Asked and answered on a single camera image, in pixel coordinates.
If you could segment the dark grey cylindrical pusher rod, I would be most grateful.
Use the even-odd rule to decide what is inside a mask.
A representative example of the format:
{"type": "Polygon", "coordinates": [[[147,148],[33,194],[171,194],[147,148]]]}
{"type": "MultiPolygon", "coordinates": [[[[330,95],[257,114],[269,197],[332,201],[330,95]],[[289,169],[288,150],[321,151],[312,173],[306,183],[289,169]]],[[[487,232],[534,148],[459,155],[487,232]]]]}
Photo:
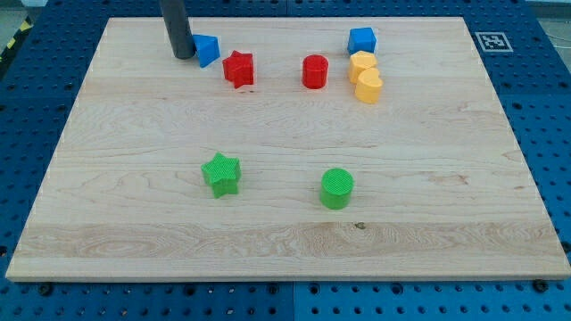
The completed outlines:
{"type": "Polygon", "coordinates": [[[174,56],[180,60],[194,57],[195,44],[184,0],[159,0],[159,5],[174,56]]]}

